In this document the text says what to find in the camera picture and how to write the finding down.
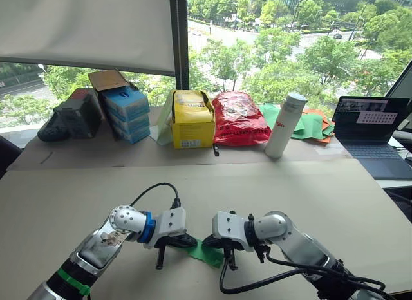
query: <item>yellow box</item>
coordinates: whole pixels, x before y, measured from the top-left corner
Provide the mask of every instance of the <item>yellow box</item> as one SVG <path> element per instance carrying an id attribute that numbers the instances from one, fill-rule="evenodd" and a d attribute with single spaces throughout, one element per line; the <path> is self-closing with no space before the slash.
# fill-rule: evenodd
<path id="1" fill-rule="evenodd" d="M 215 128 L 214 109 L 206 92 L 174 89 L 171 95 L 174 148 L 212 147 Z M 200 95 L 203 102 L 196 98 Z"/>

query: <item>yellow package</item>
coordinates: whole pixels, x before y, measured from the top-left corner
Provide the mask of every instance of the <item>yellow package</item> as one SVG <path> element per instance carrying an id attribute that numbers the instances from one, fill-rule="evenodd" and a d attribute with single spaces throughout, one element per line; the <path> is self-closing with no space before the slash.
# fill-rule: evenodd
<path id="1" fill-rule="evenodd" d="M 175 91 L 173 102 L 175 123 L 212 122 L 213 113 L 200 91 Z"/>

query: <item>green tape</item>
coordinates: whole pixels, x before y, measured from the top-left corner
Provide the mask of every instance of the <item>green tape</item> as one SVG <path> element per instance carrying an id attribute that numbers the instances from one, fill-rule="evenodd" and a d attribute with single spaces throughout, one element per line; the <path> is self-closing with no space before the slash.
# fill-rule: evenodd
<path id="1" fill-rule="evenodd" d="M 190 257 L 202 260 L 212 267 L 220 268 L 223 263 L 222 251 L 216 248 L 202 247 L 202 241 L 196 240 L 198 241 L 197 247 L 182 248 L 182 250 L 186 251 Z"/>
<path id="2" fill-rule="evenodd" d="M 80 295 L 88 295 L 90 294 L 90 286 L 88 285 L 83 285 L 76 279 L 73 279 L 71 276 L 69 276 L 66 271 L 64 271 L 62 268 L 58 269 L 57 274 L 60 275 L 60 277 L 65 280 L 67 283 L 69 283 L 71 286 L 79 290 Z"/>

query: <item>stacked boxes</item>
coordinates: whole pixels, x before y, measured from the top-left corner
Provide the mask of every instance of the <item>stacked boxes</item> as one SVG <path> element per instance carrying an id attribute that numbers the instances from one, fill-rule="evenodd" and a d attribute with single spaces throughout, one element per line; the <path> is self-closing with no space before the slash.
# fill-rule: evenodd
<path id="1" fill-rule="evenodd" d="M 150 135 L 149 101 L 137 89 L 122 86 L 102 91 L 104 104 L 116 133 L 131 144 Z"/>

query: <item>red bag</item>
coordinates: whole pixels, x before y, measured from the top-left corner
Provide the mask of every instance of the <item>red bag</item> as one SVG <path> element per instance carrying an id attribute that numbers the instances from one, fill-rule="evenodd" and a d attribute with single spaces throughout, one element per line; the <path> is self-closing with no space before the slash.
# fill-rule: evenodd
<path id="1" fill-rule="evenodd" d="M 271 130 L 246 93 L 220 93 L 212 104 L 216 115 L 215 144 L 241 147 L 262 144 L 269 139 Z"/>

